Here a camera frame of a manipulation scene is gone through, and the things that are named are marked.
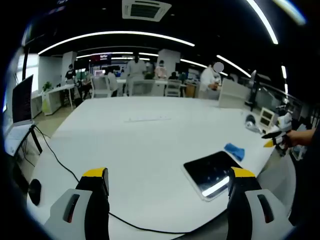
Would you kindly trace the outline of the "person's right hand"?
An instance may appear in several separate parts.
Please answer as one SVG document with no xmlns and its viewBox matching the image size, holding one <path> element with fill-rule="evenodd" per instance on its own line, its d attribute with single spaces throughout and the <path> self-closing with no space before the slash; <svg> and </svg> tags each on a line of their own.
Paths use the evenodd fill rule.
<svg viewBox="0 0 320 240">
<path fill-rule="evenodd" d="M 291 130 L 287 135 L 286 145 L 291 148 L 297 145 L 308 146 L 311 144 L 315 129 L 308 129 L 304 131 Z"/>
</svg>

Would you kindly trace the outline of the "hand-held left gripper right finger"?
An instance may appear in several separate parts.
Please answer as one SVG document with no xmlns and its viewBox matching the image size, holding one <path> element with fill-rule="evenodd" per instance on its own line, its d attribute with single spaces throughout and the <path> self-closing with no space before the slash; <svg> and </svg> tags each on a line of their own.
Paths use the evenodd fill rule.
<svg viewBox="0 0 320 240">
<path fill-rule="evenodd" d="M 283 240 L 294 228 L 281 201 L 244 168 L 231 168 L 226 212 L 228 240 Z"/>
</svg>

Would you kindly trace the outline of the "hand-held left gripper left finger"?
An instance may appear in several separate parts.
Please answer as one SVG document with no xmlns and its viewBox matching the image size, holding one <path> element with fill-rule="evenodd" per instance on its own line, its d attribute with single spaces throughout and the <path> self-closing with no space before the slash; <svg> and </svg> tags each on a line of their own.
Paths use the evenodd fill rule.
<svg viewBox="0 0 320 240">
<path fill-rule="evenodd" d="M 108 169 L 88 170 L 51 206 L 44 229 L 54 240 L 108 240 L 108 197 Z"/>
</svg>

